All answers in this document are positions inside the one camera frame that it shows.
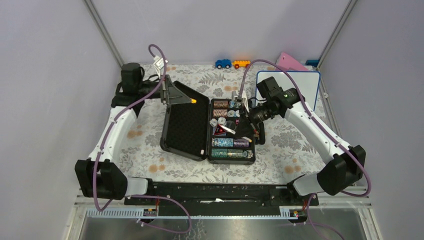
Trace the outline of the blue framed whiteboard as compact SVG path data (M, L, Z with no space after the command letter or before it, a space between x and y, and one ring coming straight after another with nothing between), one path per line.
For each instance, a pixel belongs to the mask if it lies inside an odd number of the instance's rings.
M305 101L313 111L316 108L316 102L319 95L319 86L321 74L318 71L288 71L287 72L296 83ZM294 84L289 77L280 71L261 70L256 74L256 84L265 79L273 77L277 84L283 89L294 88Z

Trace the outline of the white orange whiteboard marker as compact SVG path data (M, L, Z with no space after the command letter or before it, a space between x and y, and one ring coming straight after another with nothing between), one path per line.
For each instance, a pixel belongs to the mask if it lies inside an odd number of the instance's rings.
M252 139L248 138L247 136L237 136L237 132L235 130L228 128L224 125L218 124L217 128L221 128L225 132L232 134L234 138L244 139L244 140L248 141L249 143L251 143L253 141Z

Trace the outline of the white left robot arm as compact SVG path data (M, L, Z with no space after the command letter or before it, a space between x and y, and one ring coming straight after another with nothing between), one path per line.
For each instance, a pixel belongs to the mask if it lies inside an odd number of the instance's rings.
M87 159L78 160L74 167L85 197L121 200L136 195L144 206L155 200L155 192L148 187L146 178L127 177L119 167L126 135L147 99L159 99L168 107L197 104L198 101L183 93L168 75L157 81L144 80L144 75L145 70L139 63L130 62L121 67L121 81L111 102L106 127Z

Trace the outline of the red triangle all-in marker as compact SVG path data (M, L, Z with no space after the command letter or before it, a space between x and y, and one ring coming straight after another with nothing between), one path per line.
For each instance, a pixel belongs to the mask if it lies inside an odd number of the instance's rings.
M220 125L218 124L217 126L214 127L213 130L213 136L226 136L227 132L226 130Z

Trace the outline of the black poker chip case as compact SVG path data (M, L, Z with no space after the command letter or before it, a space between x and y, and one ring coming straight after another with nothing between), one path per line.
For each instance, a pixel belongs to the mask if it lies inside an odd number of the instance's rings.
M211 164L252 165L256 161L257 145L266 142L264 124L254 142L234 138L232 134L213 136L220 124L232 130L239 124L240 108L230 108L231 99L208 98L176 81L175 85L196 103L169 105L166 108L161 148L194 161Z

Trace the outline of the floral table cloth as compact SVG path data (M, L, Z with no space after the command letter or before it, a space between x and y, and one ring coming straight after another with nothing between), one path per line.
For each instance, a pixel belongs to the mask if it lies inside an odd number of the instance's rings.
M256 75L271 66L244 69L217 69L209 64L170 64L166 72L210 99L230 98L244 83L248 97L255 96ZM195 161L162 150L160 139L166 107L146 100L137 121L126 133L119 159L120 169L129 177L147 177L165 182L285 184L321 170L324 163L306 138L280 117L267 120L265 144L256 146L251 165L212 164Z

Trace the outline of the blue toy car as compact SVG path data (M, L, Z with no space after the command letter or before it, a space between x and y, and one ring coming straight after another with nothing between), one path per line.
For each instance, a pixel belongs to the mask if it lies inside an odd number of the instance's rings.
M215 62L215 67L217 69L230 69L232 67L232 62L229 59L219 59Z

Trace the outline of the orange toy car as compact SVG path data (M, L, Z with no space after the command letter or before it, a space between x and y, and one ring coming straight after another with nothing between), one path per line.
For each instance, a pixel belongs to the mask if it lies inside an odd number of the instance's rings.
M232 65L235 69L247 68L251 62L249 60L235 60L232 62Z

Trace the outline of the pink box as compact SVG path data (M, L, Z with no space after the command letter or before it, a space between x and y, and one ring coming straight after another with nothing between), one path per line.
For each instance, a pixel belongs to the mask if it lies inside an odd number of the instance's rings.
M309 71L302 63L297 61L294 57L286 52L282 52L276 61L276 65L284 71Z

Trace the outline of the blue block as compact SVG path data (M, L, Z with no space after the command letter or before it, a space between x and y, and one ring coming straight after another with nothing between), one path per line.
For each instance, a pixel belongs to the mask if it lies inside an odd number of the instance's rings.
M305 62L305 65L306 66L312 66L312 67L315 67L316 68L318 66L319 62L320 62L319 59L308 59Z

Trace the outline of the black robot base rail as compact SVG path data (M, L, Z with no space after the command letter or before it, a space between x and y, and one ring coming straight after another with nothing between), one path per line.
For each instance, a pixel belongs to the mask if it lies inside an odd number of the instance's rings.
M282 217L283 209L302 211L319 205L317 197L300 196L290 185L150 182L147 195L131 197L126 206L151 206L160 217Z

